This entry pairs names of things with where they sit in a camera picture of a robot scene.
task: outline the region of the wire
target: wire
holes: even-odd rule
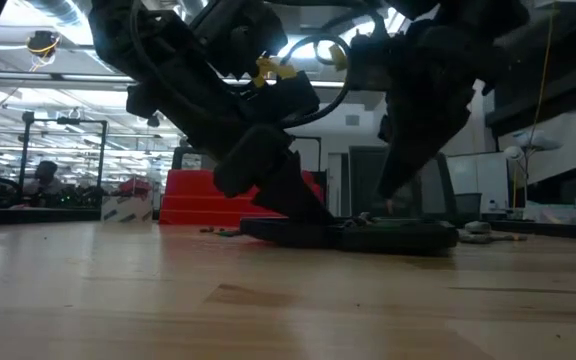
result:
[[[327,23],[325,23],[319,29],[319,31],[322,33],[328,32],[336,26],[339,26],[345,22],[351,21],[353,19],[356,19],[356,18],[359,18],[362,16],[366,16],[366,15],[369,15],[372,18],[372,21],[375,23],[375,30],[381,30],[381,26],[379,24],[382,24],[383,30],[386,31],[386,27],[384,24],[384,18],[381,17],[375,11],[375,9],[367,8],[367,7],[352,9],[352,10],[346,12],[345,14],[340,15],[340,16],[328,21]],[[312,46],[315,49],[315,58],[317,59],[317,61],[319,61],[321,64],[324,64],[324,65],[334,65],[335,64],[332,60],[325,59],[325,58],[321,57],[321,55],[319,55],[319,41],[314,42],[312,44]]]
[[[130,8],[130,39],[132,41],[133,47],[135,48],[135,52],[137,53],[137,57],[139,61],[145,65],[150,72],[155,76],[156,80],[168,90],[169,94],[178,100],[183,106],[189,108],[191,111],[196,112],[197,115],[205,117],[207,119],[215,119],[218,118],[215,114],[210,113],[206,109],[201,106],[195,105],[194,103],[190,102],[186,97],[179,93],[174,86],[172,86],[166,78],[161,74],[157,65],[155,65],[148,54],[146,54],[146,50],[141,42],[141,38],[139,37],[139,9],[141,7],[141,0],[133,0],[132,6]]]
[[[541,105],[542,105],[543,100],[544,100],[544,92],[546,89],[546,77],[548,74],[548,63],[550,61],[550,48],[552,47],[552,35],[553,35],[553,29],[554,29],[554,24],[555,24],[555,10],[556,10],[557,1],[558,0],[553,0],[552,5],[550,7],[550,18],[548,20],[548,38],[546,40],[546,53],[544,55],[544,66],[543,66],[543,70],[541,73],[541,85],[539,86],[539,98],[537,99],[537,109],[535,110],[535,118],[533,120],[532,130],[530,131],[530,138],[528,138],[528,144],[526,146],[526,153],[524,155],[526,157],[526,169],[525,169],[526,183],[524,184],[524,194],[526,194],[525,195],[526,204],[524,204],[524,207],[528,205],[527,204],[527,201],[528,201],[528,196],[527,196],[527,191],[528,191],[528,159],[532,155],[529,152],[530,152],[530,149],[532,148],[532,140],[535,137],[535,130],[537,129],[537,122],[539,121],[539,115],[541,113]],[[513,184],[513,192],[514,193],[517,192],[516,177],[515,177],[515,181]]]
[[[54,63],[55,63],[55,59],[56,59],[56,56],[50,57],[50,60],[48,60],[48,61],[43,61],[41,58],[34,57],[34,56],[31,58],[32,64],[35,65],[35,66],[37,66],[37,69],[42,68],[42,67],[44,67],[44,66],[48,66],[48,65],[54,64]]]
[[[557,0],[552,2],[550,8],[550,19],[548,20],[548,40],[546,42],[546,54],[544,55],[544,67],[541,73],[541,85],[539,87],[539,98],[537,100],[537,110],[535,110],[535,119],[532,124],[532,130],[530,132],[530,138],[528,139],[528,148],[532,146],[532,140],[535,137],[535,130],[537,129],[537,122],[539,121],[539,115],[541,113],[541,105],[544,100],[544,92],[546,89],[546,75],[548,74],[548,62],[550,61],[550,48],[552,47],[552,33],[555,23],[555,7]]]
[[[346,44],[346,42],[343,39],[341,39],[339,36],[330,35],[330,34],[312,35],[312,36],[308,36],[306,38],[301,39],[290,49],[288,54],[286,56],[284,56],[283,59],[281,59],[280,64],[285,65],[290,60],[290,58],[292,57],[292,54],[297,49],[301,48],[302,46],[313,43],[315,41],[331,41],[331,42],[339,45],[339,47],[341,47],[341,49],[346,54],[346,61],[348,62],[348,68],[350,68],[350,66],[351,66],[350,58],[348,57],[348,54],[350,52],[350,46],[348,46],[348,44]],[[339,91],[339,94],[337,94],[337,97],[330,104],[328,104],[328,106],[326,106],[325,108],[323,108],[321,110],[318,110],[315,113],[305,115],[305,116],[302,116],[302,117],[297,118],[297,119],[282,120],[279,122],[280,127],[282,129],[289,129],[289,128],[293,128],[293,127],[297,127],[297,126],[301,126],[301,125],[310,124],[311,122],[314,122],[316,120],[323,118],[324,116],[333,112],[333,110],[335,110],[341,104],[341,102],[344,101],[344,99],[346,98],[346,95],[348,95],[349,91],[350,91],[350,84],[348,83],[348,77],[346,77],[344,79],[344,85],[341,88],[341,91]]]

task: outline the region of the black cable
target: black cable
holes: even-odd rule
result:
[[[299,49],[302,46],[313,43],[315,41],[331,41],[331,42],[339,45],[339,47],[346,54],[346,61],[348,61],[348,67],[350,67],[350,58],[348,57],[348,54],[350,52],[350,46],[348,46],[348,44],[346,44],[346,42],[342,38],[340,38],[339,36],[335,36],[335,35],[331,35],[331,34],[318,34],[318,35],[312,35],[312,36],[308,36],[306,38],[301,39],[290,49],[288,54],[281,59],[280,64],[285,65],[290,60],[290,58],[292,57],[292,54],[297,49]],[[349,91],[350,91],[350,84],[348,83],[348,78],[346,77],[346,79],[344,79],[344,85],[341,88],[341,90],[339,91],[339,94],[337,94],[337,97],[330,104],[328,104],[328,106],[326,106],[325,108],[323,108],[321,110],[318,110],[315,113],[305,115],[305,116],[302,116],[302,117],[294,119],[294,120],[280,121],[279,122],[280,127],[282,129],[289,129],[289,128],[293,128],[293,127],[297,127],[297,126],[301,126],[301,125],[310,124],[311,122],[314,122],[314,121],[317,121],[317,120],[323,118],[324,116],[333,112],[333,110],[335,110],[342,103],[342,101],[344,101],[344,99],[346,98],[346,95],[348,95]]]
[[[179,101],[182,105],[188,107],[191,111],[197,113],[197,115],[205,117],[207,119],[215,119],[217,117],[216,114],[210,113],[208,110],[204,109],[201,106],[195,105],[194,103],[190,102],[185,96],[179,93],[174,86],[172,86],[166,78],[161,74],[157,65],[155,65],[146,50],[144,49],[143,44],[141,43],[141,38],[139,37],[139,23],[138,23],[138,15],[139,9],[141,7],[141,0],[133,0],[132,6],[130,8],[130,39],[132,41],[133,47],[135,48],[135,52],[137,53],[137,57],[139,61],[145,65],[148,70],[155,76],[157,81],[168,90],[169,94],[177,101]]]
[[[372,21],[375,23],[375,32],[381,31],[382,33],[387,34],[386,26],[384,24],[384,18],[381,17],[374,8],[362,7],[352,9],[345,14],[342,14],[334,19],[329,20],[325,23],[321,28],[320,32],[325,33],[330,31],[332,28],[339,26],[345,22],[351,21],[353,19],[362,17],[362,16],[370,16]],[[319,41],[314,42],[312,44],[313,48],[315,49],[315,58],[321,64],[324,65],[334,65],[335,63],[332,60],[324,59],[321,55],[319,55]]]

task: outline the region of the yellow cable tie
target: yellow cable tie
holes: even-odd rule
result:
[[[346,68],[348,68],[346,55],[344,54],[343,50],[341,50],[339,45],[335,44],[329,47],[328,51],[330,51],[330,57],[332,58],[332,62],[335,63],[335,69],[337,71],[346,70]]]
[[[282,79],[290,79],[297,76],[297,71],[292,65],[279,65],[268,58],[257,59],[257,67],[259,68],[259,75],[252,79],[256,87],[262,87],[266,84],[264,75],[275,73]]]

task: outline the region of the small debris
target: small debris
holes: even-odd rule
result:
[[[233,231],[220,231],[217,233],[217,235],[219,236],[223,236],[223,237],[235,237],[235,236],[241,236],[244,233],[242,233],[239,230],[233,230]]]

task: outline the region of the door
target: door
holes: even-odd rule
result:
[[[328,154],[328,211],[341,216],[342,154]]]

